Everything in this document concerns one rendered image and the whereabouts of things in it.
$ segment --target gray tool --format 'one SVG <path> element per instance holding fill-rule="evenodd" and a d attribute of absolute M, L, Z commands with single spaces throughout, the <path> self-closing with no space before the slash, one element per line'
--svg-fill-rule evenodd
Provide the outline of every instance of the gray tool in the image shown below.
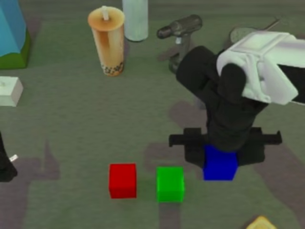
<path fill-rule="evenodd" d="M 159 39 L 175 36 L 176 44 L 179 45 L 179 52 L 170 58 L 169 68 L 172 73 L 176 73 L 179 63 L 190 49 L 191 34 L 201 29 L 202 25 L 201 17 L 193 14 L 186 18 L 173 21 L 168 26 L 157 31 L 157 37 Z"/>

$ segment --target yellow object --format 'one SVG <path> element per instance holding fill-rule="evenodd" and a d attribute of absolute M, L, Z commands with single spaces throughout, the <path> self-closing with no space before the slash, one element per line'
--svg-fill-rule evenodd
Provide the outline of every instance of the yellow object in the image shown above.
<path fill-rule="evenodd" d="M 257 217 L 246 229 L 277 229 L 266 217 Z"/>

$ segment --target white tube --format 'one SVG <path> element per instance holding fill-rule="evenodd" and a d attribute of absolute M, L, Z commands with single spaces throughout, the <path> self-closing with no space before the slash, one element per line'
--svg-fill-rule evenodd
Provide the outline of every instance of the white tube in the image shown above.
<path fill-rule="evenodd" d="M 122 0 L 125 14 L 124 34 L 132 42 L 148 37 L 148 0 Z"/>

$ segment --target blue cube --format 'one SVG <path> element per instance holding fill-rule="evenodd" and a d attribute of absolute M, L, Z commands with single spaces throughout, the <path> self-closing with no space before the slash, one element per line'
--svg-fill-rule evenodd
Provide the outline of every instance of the blue cube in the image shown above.
<path fill-rule="evenodd" d="M 232 181 L 238 169 L 236 152 L 222 152 L 211 145 L 204 146 L 204 151 L 203 179 Z"/>

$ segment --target green cube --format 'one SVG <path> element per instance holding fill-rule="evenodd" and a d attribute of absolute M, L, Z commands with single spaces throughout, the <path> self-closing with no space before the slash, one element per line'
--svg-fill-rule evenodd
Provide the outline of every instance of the green cube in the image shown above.
<path fill-rule="evenodd" d="M 157 167 L 158 202 L 182 202 L 184 192 L 182 167 Z"/>

